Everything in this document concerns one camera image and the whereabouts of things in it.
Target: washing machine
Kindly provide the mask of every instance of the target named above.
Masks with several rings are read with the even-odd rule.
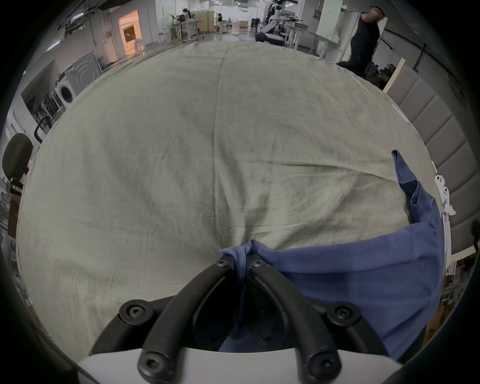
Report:
[[[93,51],[75,60],[60,74],[54,84],[63,105],[68,106],[89,84],[102,75]]]

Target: wrinkled cloth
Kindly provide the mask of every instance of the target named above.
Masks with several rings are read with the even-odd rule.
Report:
[[[234,257],[240,282],[247,275],[247,256],[256,253],[305,296],[357,305],[390,357],[399,359],[437,308],[444,233],[435,199],[424,190],[398,151],[392,155],[398,183],[410,201],[413,224],[389,235],[353,243],[273,251],[252,240],[221,253]],[[245,342],[228,340],[227,344],[229,348],[222,346],[223,352],[253,352],[256,346],[251,338]]]
[[[191,44],[105,73],[56,122],[24,183],[17,257],[43,326],[79,361],[124,302],[177,294],[222,248],[407,226],[391,152],[438,192],[422,139],[392,104],[337,65],[268,44]]]

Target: wooden cabinet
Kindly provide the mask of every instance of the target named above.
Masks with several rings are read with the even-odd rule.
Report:
[[[195,15],[195,21],[200,33],[212,33],[214,28],[213,23],[213,11],[195,11],[192,14]]]

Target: black screw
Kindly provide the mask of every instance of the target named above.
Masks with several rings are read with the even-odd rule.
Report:
[[[337,308],[337,310],[335,311],[335,314],[338,316],[339,319],[349,319],[353,315],[350,308],[347,308],[347,307]]]
[[[227,260],[218,260],[216,265],[219,267],[228,267],[228,261]]]
[[[325,369],[330,368],[334,364],[334,361],[332,359],[327,359],[322,361],[322,367]]]
[[[153,359],[148,359],[146,361],[145,365],[150,369],[157,369],[158,366],[159,366],[158,361],[153,360]]]
[[[265,265],[265,262],[263,260],[255,260],[251,265],[252,267],[259,267]]]
[[[138,317],[144,312],[145,312],[145,310],[142,307],[140,307],[139,305],[135,305],[135,306],[128,309],[128,314],[131,317]]]
[[[319,353],[308,364],[309,373],[316,379],[335,377],[339,373],[339,367],[331,353]]]
[[[138,370],[149,378],[165,377],[169,374],[168,361],[160,353],[147,352],[140,357]]]

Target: office chair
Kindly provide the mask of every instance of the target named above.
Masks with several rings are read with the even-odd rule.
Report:
[[[2,159],[3,172],[9,181],[8,192],[21,196],[21,192],[14,187],[20,190],[24,188],[20,180],[28,172],[28,162],[32,151],[33,144],[24,133],[17,133],[8,142]]]

